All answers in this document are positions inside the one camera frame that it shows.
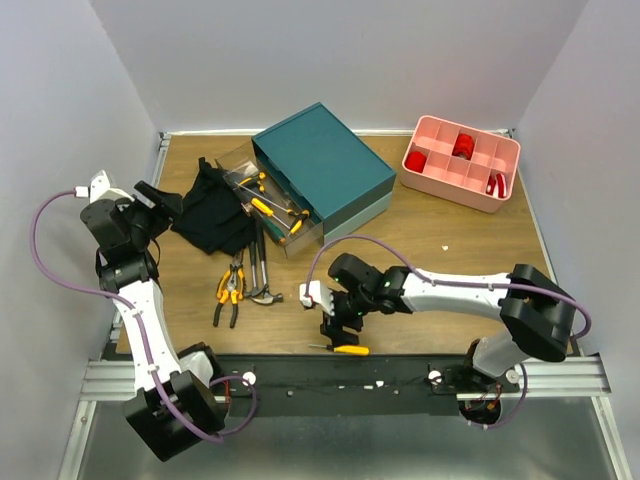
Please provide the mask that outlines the yellow black screwdriver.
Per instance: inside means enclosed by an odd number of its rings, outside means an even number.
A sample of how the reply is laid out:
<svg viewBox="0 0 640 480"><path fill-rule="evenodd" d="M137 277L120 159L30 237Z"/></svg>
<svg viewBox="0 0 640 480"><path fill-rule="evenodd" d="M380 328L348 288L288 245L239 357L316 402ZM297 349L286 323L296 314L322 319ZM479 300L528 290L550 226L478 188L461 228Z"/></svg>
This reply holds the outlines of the yellow black screwdriver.
<svg viewBox="0 0 640 480"><path fill-rule="evenodd" d="M368 347L359 346L359 345L332 346L332 345L310 344L310 347L326 350L332 353L345 354L345 355L368 356L370 354L370 350Z"/></svg>

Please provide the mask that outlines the claw hammer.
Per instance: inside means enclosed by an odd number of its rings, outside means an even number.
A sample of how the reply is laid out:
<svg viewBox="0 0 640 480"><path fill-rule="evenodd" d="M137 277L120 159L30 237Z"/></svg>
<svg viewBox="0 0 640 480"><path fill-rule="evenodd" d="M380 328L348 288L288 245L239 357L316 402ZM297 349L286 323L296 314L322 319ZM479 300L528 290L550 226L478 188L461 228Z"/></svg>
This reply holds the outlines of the claw hammer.
<svg viewBox="0 0 640 480"><path fill-rule="evenodd" d="M283 295L281 293L272 294L269 290L266 242L264 238L264 230L260 223L256 224L256 243L262 276L262 286L258 289L258 292L256 294L251 295L251 300L254 303L262 306L270 306L275 303L282 303L284 301Z"/></svg>

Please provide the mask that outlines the clear drawer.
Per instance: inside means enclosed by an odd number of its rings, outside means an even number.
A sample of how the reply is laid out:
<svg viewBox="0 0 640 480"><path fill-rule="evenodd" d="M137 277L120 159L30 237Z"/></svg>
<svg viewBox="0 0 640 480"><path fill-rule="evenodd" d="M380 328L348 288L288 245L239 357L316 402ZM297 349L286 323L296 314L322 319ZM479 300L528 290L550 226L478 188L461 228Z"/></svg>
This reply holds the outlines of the clear drawer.
<svg viewBox="0 0 640 480"><path fill-rule="evenodd" d="M215 159L214 164L246 214L263 227L265 236L287 258L323 244L323 224L310 204L294 195L281 172L269 164L252 142Z"/></svg>

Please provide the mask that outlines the needle nose pliers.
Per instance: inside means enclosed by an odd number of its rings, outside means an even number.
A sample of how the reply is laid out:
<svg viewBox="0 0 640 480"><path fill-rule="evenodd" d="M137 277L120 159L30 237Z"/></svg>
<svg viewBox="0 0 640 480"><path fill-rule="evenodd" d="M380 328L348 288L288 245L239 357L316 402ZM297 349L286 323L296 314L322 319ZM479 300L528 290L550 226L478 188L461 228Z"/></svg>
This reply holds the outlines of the needle nose pliers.
<svg viewBox="0 0 640 480"><path fill-rule="evenodd" d="M218 283L216 296L221 304L225 304L228 301L232 304L237 304L243 299L245 288L243 255L243 249L233 255L227 271Z"/></svg>

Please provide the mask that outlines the slim orange screwdriver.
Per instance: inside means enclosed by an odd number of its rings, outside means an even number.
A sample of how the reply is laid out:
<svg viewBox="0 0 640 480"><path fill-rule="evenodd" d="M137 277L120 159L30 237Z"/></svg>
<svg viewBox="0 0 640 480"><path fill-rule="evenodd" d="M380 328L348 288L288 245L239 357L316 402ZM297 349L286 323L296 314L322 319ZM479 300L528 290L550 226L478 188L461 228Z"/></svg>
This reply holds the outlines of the slim orange screwdriver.
<svg viewBox="0 0 640 480"><path fill-rule="evenodd" d="M242 205L244 208L249 208L250 206L252 206L253 208L258 209L260 212L267 215L273 215L275 211L283 212L291 217L297 215L295 210L287 209L273 202L270 202L268 200L261 200L257 197L252 197L250 200L242 201Z"/></svg>

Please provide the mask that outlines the teal drawer cabinet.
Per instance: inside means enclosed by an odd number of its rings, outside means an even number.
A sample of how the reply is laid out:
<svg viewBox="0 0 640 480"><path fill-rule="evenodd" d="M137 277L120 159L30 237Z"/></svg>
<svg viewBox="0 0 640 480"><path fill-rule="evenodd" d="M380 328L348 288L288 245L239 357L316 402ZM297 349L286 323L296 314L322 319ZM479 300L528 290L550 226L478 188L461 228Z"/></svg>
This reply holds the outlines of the teal drawer cabinet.
<svg viewBox="0 0 640 480"><path fill-rule="evenodd" d="M252 137L258 162L325 241L390 207L396 173L336 115L315 103Z"/></svg>

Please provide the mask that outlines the green handled screwdriver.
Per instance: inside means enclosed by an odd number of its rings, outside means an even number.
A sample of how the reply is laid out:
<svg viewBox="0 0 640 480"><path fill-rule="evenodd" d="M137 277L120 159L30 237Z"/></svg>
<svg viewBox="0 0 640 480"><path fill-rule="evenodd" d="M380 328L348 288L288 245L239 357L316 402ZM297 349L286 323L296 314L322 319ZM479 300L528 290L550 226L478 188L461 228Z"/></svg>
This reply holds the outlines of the green handled screwdriver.
<svg viewBox="0 0 640 480"><path fill-rule="evenodd" d="M263 219L261 223L265 233L275 244L283 245L286 243L286 236L278 226L268 219Z"/></svg>

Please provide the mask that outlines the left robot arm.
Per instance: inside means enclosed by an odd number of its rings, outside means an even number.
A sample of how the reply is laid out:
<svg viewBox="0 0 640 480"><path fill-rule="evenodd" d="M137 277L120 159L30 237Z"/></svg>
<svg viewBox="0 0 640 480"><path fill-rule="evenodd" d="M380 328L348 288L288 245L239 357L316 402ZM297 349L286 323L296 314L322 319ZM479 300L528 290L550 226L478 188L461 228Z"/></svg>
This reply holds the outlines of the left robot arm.
<svg viewBox="0 0 640 480"><path fill-rule="evenodd" d="M182 197L144 181L129 194L101 171L85 189L80 219L98 244L99 288L116 306L134 363L134 396L123 405L129 425L161 461L224 427L214 392L222 369L212 349L174 349L164 316L158 263L149 246L178 219Z"/></svg>

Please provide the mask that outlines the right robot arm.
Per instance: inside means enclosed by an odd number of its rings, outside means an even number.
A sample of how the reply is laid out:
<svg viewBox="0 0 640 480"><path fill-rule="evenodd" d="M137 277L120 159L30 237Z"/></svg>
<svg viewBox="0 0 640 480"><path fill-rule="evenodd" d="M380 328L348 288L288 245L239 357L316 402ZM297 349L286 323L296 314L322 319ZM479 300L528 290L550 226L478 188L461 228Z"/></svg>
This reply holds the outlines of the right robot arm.
<svg viewBox="0 0 640 480"><path fill-rule="evenodd" d="M299 287L306 308L323 311L321 333L332 346L357 345L365 315L453 312L499 321L504 329L474 342L460 367L460 379L480 392L529 358L565 360L577 310L563 289L537 268L517 264L509 273L465 276L392 266L381 272L343 253L329 268L338 284L315 280Z"/></svg>

